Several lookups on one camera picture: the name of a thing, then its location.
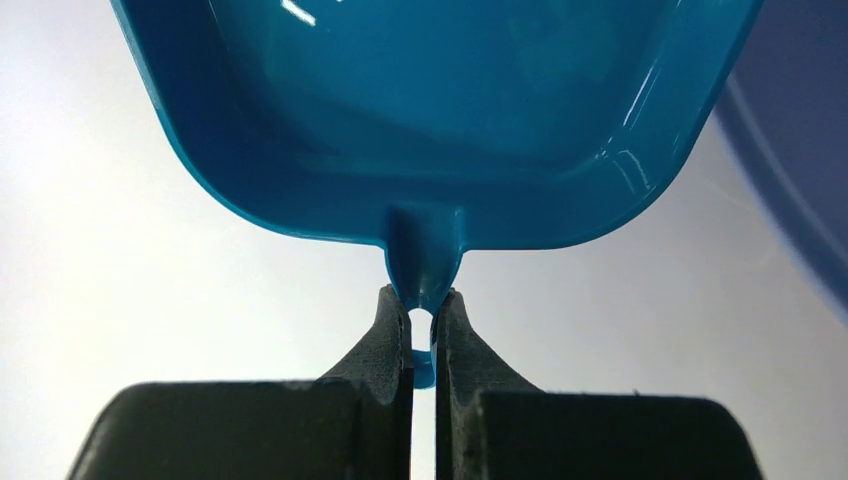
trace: blue plastic tray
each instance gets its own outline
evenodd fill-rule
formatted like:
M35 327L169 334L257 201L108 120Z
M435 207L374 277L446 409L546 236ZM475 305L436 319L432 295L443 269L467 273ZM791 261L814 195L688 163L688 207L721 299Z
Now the blue plastic tray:
M433 313L470 249L592 240L680 170L761 0L113 0L174 149L265 228L376 245Z

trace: black clamp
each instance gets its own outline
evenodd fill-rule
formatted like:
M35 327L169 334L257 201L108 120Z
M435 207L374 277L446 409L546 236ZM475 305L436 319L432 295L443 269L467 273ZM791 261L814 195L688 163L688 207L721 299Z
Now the black clamp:
M439 479L762 478L712 401L544 393L474 332L455 291L433 327ZM124 390L69 478L409 478L413 375L409 315L388 286L371 329L315 381Z

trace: blue plastic container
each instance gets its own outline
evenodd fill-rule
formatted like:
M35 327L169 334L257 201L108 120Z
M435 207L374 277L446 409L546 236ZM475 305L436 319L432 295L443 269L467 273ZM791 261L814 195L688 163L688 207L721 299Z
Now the blue plastic container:
M767 2L717 111L763 203L848 323L848 2Z
M623 225L680 170L762 0L113 0L215 198L376 245L408 309L471 249Z

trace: gray background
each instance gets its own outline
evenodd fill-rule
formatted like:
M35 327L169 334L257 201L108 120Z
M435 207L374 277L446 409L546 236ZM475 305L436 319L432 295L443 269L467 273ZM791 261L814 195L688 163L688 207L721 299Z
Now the gray background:
M711 120L624 228L472 252L456 287L543 388L709 396L769 478L845 478L848 329L781 242ZM61 478L130 383L321 374L388 281L377 249L272 234L203 192L105 0L0 0L0 252L3 479ZM432 478L433 409L416 394L414 478Z

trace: purple blurred object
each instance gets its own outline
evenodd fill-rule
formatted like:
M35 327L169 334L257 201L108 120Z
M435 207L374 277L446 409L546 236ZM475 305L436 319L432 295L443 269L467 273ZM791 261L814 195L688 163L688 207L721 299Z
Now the purple blurred object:
M848 312L848 1L766 1L716 108L763 203Z

